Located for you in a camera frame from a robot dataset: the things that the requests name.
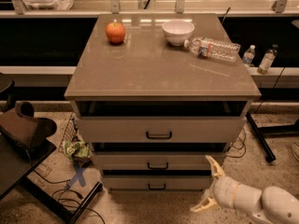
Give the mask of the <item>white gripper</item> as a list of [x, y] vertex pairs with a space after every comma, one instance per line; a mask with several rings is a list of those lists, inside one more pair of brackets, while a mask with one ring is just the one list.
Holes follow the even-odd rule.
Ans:
[[192, 212], [203, 212], [216, 207], [218, 204], [224, 208], [241, 211], [248, 216], [256, 215], [262, 211], [262, 191], [260, 189], [225, 176], [225, 172], [213, 157], [206, 155], [206, 159], [210, 163], [212, 176], [216, 178], [213, 188], [215, 199], [206, 197], [191, 208]]

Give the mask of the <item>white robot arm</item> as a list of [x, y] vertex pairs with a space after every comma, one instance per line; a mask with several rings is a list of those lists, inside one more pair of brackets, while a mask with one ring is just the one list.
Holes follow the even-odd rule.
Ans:
[[206, 155], [214, 184], [191, 208], [199, 213], [216, 206], [246, 214], [255, 224], [299, 224], [299, 200], [287, 190], [267, 187], [264, 190], [242, 184], [226, 175], [219, 163]]

